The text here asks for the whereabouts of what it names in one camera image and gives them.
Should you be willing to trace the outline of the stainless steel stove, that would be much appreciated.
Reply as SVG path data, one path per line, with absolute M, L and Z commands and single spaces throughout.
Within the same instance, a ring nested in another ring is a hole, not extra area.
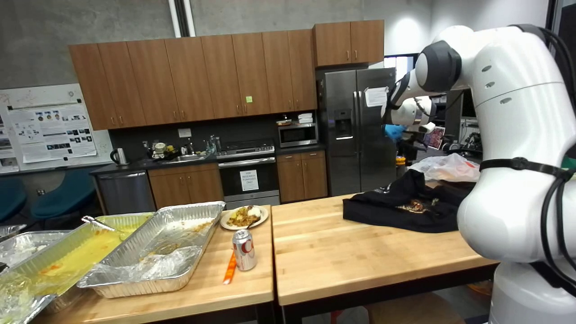
M 271 138 L 226 142 L 217 154 L 226 209 L 279 205 L 279 177 Z

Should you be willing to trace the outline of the row of wooden wall cabinets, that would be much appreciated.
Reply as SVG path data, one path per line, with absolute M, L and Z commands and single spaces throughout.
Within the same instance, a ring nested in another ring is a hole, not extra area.
M 68 49 L 97 131 L 316 108 L 310 29 Z

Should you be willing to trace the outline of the wooden base cabinet wide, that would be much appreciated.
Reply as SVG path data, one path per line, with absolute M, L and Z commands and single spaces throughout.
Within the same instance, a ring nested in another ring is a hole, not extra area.
M 149 170 L 148 177 L 157 209 L 224 200 L 215 162 Z

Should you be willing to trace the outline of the foil tray with yellow food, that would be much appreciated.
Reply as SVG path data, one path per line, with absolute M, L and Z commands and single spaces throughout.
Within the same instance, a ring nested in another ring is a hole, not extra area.
M 55 295 L 45 307 L 54 314 L 72 305 L 83 291 L 78 281 L 132 232 L 153 216 L 152 212 L 99 216 L 111 230 L 85 223 L 0 274 L 0 315 L 12 308 L 9 297 L 27 302 L 35 297 Z

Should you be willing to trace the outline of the teal chair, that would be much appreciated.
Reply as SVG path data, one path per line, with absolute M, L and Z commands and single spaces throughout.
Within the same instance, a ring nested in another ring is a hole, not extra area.
M 19 215 L 27 202 L 23 181 L 19 178 L 0 178 L 0 223 Z
M 31 206 L 35 220 L 48 220 L 71 215 L 88 206 L 95 198 L 95 185 L 91 169 L 67 171 L 56 189 L 40 196 Z

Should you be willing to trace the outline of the stainless steel refrigerator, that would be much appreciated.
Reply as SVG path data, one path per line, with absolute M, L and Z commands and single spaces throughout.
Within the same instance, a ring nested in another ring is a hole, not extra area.
M 394 68 L 317 72 L 319 136 L 331 196 L 377 189 L 396 178 L 396 146 L 383 133 L 380 107 L 364 91 L 392 86 Z

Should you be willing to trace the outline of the wooden base cabinet narrow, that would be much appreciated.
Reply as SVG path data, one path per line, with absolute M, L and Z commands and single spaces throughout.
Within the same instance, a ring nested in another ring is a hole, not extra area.
M 281 203 L 329 196 L 325 150 L 276 156 Z

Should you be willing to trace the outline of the kitchen sink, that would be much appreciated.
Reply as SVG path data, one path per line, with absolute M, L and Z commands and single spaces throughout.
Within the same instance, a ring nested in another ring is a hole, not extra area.
M 179 155 L 171 160 L 164 161 L 165 163 L 183 163 L 183 162 L 195 162 L 202 161 L 208 157 L 207 154 L 189 154 L 189 155 Z

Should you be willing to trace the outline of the stainless steel microwave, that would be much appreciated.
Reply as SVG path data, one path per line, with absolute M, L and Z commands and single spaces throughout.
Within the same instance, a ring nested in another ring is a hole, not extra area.
M 316 145 L 319 135 L 316 123 L 279 126 L 279 146 L 290 148 L 294 146 Z

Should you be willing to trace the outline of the orange plastic strip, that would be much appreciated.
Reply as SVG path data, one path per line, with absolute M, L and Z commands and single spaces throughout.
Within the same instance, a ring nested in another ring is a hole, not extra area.
M 225 276 L 223 279 L 223 285 L 228 285 L 232 282 L 236 267 L 237 267 L 236 253 L 235 253 L 235 251 L 232 251 L 232 255 L 230 257 L 228 267 L 225 271 Z

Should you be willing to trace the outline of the electric kettle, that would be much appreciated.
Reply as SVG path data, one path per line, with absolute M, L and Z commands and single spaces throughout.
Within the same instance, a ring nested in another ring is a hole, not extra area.
M 111 151 L 109 157 L 115 164 L 117 164 L 117 166 L 127 166 L 128 164 L 130 164 L 130 162 L 126 158 L 123 148 L 114 149 L 113 151 Z

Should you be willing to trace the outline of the paper sheet on refrigerator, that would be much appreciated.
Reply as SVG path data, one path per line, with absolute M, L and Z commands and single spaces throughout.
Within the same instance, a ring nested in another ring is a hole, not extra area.
M 389 87 L 366 88 L 364 100 L 366 107 L 386 107 Z

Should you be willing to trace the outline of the wooden cabinet above refrigerator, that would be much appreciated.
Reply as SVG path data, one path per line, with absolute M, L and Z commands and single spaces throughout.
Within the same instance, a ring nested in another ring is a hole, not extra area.
M 384 58 L 384 20 L 315 24 L 315 67 L 376 63 Z

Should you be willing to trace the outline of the whiteboard with posters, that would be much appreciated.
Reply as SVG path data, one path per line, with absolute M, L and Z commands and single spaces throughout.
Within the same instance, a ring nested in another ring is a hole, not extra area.
M 108 164 L 112 149 L 78 83 L 0 90 L 0 175 Z

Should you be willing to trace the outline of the white paper sign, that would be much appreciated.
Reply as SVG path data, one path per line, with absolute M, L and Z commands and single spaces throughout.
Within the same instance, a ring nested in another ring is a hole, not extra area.
M 247 170 L 239 172 L 242 191 L 259 190 L 257 170 Z

